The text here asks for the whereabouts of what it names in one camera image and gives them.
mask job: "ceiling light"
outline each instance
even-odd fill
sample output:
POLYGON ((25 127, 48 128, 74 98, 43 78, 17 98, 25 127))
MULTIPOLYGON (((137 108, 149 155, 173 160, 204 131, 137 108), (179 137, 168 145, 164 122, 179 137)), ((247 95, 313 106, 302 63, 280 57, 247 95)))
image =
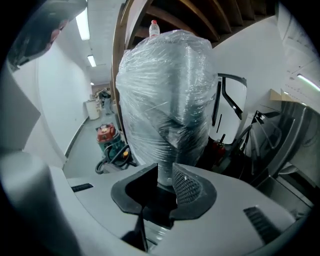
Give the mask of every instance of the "ceiling light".
POLYGON ((89 22, 88 22, 88 8, 85 8, 77 17, 75 17, 78 25, 80 37, 82 41, 90 39, 89 22))
POLYGON ((305 78, 302 74, 298 74, 297 77, 300 78, 301 80, 307 82, 313 88, 317 89, 318 92, 320 92, 320 88, 318 86, 316 86, 313 82, 311 82, 309 79, 305 78))
POLYGON ((88 60, 89 60, 89 62, 90 62, 90 64, 91 64, 91 67, 96 67, 97 65, 96 65, 96 62, 95 62, 95 58, 94 58, 94 56, 93 55, 89 55, 88 56, 88 60))

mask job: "plastic-wrapped object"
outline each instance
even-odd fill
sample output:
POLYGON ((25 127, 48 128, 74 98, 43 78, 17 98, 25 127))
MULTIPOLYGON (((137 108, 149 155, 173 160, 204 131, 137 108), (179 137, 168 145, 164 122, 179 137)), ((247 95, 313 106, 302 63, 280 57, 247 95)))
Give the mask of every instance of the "plastic-wrapped object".
POLYGON ((211 50, 208 40, 175 30, 146 38, 121 60, 116 87, 128 144, 140 164, 158 163, 165 186, 172 163, 194 166, 207 145, 218 82, 211 50))

